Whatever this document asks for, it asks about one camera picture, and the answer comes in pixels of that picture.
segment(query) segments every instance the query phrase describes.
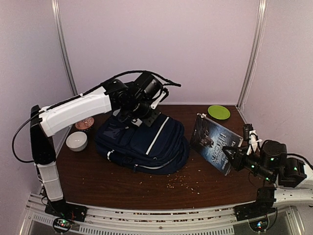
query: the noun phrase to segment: navy blue backpack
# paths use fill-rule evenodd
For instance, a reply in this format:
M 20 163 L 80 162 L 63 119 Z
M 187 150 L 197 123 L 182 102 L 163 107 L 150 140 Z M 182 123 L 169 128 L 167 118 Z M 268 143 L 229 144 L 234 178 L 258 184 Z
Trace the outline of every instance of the navy blue backpack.
M 151 127 L 119 122 L 115 116 L 98 129 L 97 152 L 120 166 L 150 174 L 171 174 L 182 168 L 189 156 L 184 127 L 160 114 Z

